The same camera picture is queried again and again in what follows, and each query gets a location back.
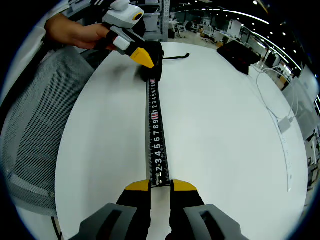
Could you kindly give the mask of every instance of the white cable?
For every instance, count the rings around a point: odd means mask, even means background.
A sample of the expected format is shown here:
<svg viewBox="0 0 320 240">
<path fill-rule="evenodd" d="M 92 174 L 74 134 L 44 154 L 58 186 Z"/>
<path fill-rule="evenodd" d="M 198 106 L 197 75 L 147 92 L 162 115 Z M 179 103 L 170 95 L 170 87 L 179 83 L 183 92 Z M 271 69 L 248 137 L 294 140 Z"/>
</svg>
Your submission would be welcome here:
<svg viewBox="0 0 320 240">
<path fill-rule="evenodd" d="M 274 66 L 274 67 L 272 67 L 272 68 L 265 68 L 265 69 L 262 70 L 262 71 L 256 70 L 259 74 L 258 74 L 258 76 L 256 77 L 255 83 L 256 83 L 256 86 L 257 86 L 257 88 L 258 88 L 258 91 L 259 91 L 259 93 L 260 93 L 261 99 L 262 99 L 262 101 L 263 101 L 264 106 L 266 107 L 266 109 L 268 109 L 278 120 L 282 120 L 283 118 L 278 117 L 278 116 L 267 106 L 267 104 L 266 104 L 266 102 L 265 102 L 265 99 L 264 99 L 264 97 L 262 96 L 261 90 L 260 90 L 260 88 L 259 88 L 259 84 L 258 84 L 258 78 L 259 78 L 260 74 L 266 73 L 266 72 L 268 72 L 268 71 L 273 71 L 273 72 L 275 72 L 275 73 L 283 76 L 283 77 L 287 80 L 287 78 L 286 78 L 282 73 L 274 70 L 274 69 L 277 68 L 277 67 L 278 67 L 278 66 Z M 291 104 L 290 111 L 289 111 L 289 113 L 287 114 L 286 117 L 289 117 L 291 111 L 293 110 L 292 108 L 293 108 L 294 102 L 295 102 L 295 93 L 296 93 L 296 91 L 295 91 L 295 88 L 294 88 L 292 85 L 291 85 L 291 87 L 292 87 L 292 92 L 293 92 L 292 104 Z"/>
</svg>

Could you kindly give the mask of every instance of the mesh chair back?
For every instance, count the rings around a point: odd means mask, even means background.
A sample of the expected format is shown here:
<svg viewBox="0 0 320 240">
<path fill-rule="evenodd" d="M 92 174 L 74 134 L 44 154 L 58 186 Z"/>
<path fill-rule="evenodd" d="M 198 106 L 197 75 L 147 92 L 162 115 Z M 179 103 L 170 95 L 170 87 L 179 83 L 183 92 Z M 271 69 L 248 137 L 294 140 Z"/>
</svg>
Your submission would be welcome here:
<svg viewBox="0 0 320 240">
<path fill-rule="evenodd" d="M 0 167 L 17 206 L 57 216 L 55 173 L 60 141 L 93 72 L 73 47 L 60 49 L 40 65 L 9 110 L 0 138 Z"/>
</svg>

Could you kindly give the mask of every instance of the desk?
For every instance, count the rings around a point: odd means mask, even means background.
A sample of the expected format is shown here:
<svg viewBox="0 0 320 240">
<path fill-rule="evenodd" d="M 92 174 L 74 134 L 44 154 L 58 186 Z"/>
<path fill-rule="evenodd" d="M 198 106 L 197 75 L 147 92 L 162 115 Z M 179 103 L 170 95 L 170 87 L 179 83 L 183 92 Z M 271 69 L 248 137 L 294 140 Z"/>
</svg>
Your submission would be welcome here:
<svg viewBox="0 0 320 240">
<path fill-rule="evenodd" d="M 195 185 L 241 225 L 250 240 L 282 240 L 299 221 L 308 168 L 296 120 L 285 133 L 293 184 L 287 192 L 284 152 L 275 124 L 262 104 L 255 77 L 238 72 L 216 50 L 165 42 L 159 84 L 170 177 Z M 146 178 L 146 84 L 137 64 L 111 53 L 77 99 L 63 132 L 55 173 L 57 215 L 63 236 L 124 188 Z M 266 75 L 259 78 L 265 101 L 284 117 L 290 105 Z M 152 189 L 148 239 L 171 232 L 169 187 Z"/>
</svg>

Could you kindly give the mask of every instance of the floor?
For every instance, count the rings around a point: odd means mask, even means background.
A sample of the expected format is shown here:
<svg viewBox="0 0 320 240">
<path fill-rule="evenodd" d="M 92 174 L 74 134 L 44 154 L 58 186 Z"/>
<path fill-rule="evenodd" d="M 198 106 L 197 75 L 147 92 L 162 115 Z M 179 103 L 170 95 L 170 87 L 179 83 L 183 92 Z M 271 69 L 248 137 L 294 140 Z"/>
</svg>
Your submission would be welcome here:
<svg viewBox="0 0 320 240">
<path fill-rule="evenodd" d="M 185 32 L 181 32 L 180 35 L 181 37 L 178 37 L 176 34 L 174 39 L 169 38 L 168 42 L 198 45 L 198 46 L 202 46 L 209 49 L 215 49 L 215 50 L 218 49 L 218 47 L 209 39 L 201 37 L 199 32 L 194 33 L 191 31 L 185 31 Z"/>
</svg>

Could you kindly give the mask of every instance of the tape measure numbers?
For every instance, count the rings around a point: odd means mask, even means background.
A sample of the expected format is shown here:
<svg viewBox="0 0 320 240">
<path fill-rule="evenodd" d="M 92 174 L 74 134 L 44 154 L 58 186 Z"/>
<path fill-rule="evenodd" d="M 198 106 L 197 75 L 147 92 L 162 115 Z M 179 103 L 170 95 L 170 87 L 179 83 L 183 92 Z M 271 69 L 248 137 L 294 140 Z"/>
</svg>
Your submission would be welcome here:
<svg viewBox="0 0 320 240">
<path fill-rule="evenodd" d="M 166 141 L 160 107 L 158 81 L 147 81 L 149 174 L 151 187 L 170 186 Z"/>
</svg>

